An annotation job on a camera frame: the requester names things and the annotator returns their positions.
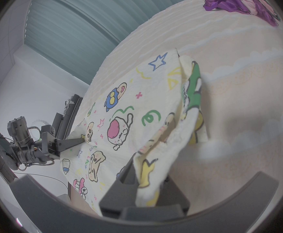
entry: towel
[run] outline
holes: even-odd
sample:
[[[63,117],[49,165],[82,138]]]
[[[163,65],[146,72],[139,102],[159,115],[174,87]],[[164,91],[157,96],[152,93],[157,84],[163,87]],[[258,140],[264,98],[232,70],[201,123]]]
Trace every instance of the towel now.
[[[111,84],[69,135],[85,142],[61,153],[67,180],[101,215],[99,201],[133,154],[137,206],[159,187],[187,144],[206,141],[199,66],[176,49],[155,55]]]

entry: pile of clothes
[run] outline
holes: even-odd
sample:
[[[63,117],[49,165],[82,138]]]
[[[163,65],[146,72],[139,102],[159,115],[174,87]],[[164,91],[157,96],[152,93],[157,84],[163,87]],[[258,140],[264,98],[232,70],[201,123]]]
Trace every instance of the pile of clothes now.
[[[260,17],[272,26],[278,26],[276,19],[279,16],[266,0],[205,0],[203,5],[206,11],[215,8],[224,9],[229,12],[239,12]]]

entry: yellow triangle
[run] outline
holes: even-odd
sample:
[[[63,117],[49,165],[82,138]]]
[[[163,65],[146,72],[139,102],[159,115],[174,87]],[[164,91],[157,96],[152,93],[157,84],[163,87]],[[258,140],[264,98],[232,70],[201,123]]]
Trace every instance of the yellow triangle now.
[[[173,89],[178,84],[178,80],[173,80],[170,78],[167,79],[167,82],[169,84],[170,90]]]
[[[179,71],[179,72],[176,72],[176,70],[180,70],[180,67],[177,67],[177,68],[175,68],[174,70],[172,70],[169,74],[168,74],[168,76],[172,76],[172,75],[176,75],[176,74],[180,74],[181,75],[181,72]]]

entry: teal curtain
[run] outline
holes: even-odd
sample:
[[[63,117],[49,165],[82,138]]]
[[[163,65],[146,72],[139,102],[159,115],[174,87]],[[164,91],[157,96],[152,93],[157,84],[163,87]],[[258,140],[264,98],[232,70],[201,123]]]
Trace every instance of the teal curtain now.
[[[105,57],[139,25],[182,0],[33,0],[25,44],[90,84]]]

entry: pink cross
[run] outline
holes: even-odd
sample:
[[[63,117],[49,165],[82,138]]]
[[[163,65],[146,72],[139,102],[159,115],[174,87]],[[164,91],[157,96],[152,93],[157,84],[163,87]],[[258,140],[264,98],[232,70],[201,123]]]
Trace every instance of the pink cross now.
[[[139,97],[142,97],[142,93],[139,92],[138,94],[136,94],[137,99],[139,99]]]

